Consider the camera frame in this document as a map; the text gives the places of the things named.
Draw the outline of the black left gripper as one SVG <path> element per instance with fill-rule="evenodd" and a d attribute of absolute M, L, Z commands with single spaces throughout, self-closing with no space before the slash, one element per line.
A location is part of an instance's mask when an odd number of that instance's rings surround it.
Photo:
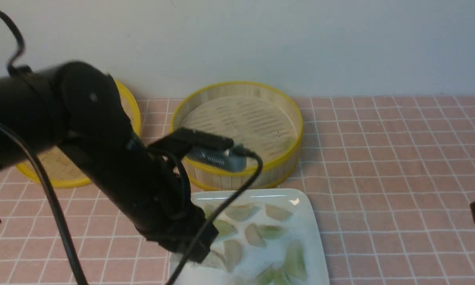
<path fill-rule="evenodd" d="M 171 253 L 183 255 L 206 221 L 205 213 L 200 207 L 190 206 L 188 213 L 178 220 L 162 218 L 154 221 L 151 218 L 151 225 L 144 229 L 144 237 Z M 207 225 L 188 254 L 188 260 L 201 264 L 210 254 L 210 247 L 218 235 L 219 232 L 212 223 Z"/>

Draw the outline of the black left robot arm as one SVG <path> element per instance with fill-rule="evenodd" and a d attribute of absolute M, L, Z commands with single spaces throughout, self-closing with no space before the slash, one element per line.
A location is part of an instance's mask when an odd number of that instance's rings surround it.
<path fill-rule="evenodd" d="M 81 62 L 0 79 L 0 123 L 34 153 L 58 147 L 147 240 L 183 254 L 206 221 L 173 172 L 190 145 L 169 135 L 146 146 L 114 79 Z"/>

